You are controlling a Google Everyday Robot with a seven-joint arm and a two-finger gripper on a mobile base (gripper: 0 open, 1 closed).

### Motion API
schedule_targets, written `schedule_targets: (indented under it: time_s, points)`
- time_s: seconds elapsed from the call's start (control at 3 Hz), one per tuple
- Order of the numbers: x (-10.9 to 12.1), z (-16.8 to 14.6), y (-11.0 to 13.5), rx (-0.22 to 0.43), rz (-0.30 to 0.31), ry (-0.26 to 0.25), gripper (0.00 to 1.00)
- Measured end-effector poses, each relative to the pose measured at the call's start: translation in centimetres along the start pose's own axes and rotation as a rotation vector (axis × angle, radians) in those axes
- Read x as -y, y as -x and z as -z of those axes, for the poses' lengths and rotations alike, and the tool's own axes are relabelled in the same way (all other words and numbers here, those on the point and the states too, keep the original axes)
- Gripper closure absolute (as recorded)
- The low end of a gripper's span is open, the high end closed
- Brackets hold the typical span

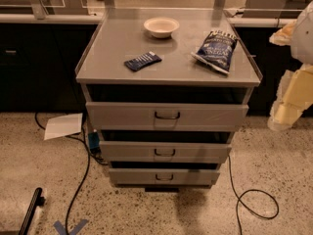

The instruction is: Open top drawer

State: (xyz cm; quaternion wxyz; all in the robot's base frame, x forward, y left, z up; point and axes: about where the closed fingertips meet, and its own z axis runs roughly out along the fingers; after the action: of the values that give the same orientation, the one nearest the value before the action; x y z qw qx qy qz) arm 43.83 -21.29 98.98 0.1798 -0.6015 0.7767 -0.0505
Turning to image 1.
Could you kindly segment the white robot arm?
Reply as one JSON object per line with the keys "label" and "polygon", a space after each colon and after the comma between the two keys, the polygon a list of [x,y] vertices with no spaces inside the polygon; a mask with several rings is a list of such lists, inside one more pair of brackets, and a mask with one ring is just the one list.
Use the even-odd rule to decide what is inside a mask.
{"label": "white robot arm", "polygon": [[268,127],[283,131],[291,128],[313,105],[313,2],[295,22],[273,33],[269,41],[279,46],[289,45],[291,56],[301,62],[298,70],[285,71],[270,110]]}

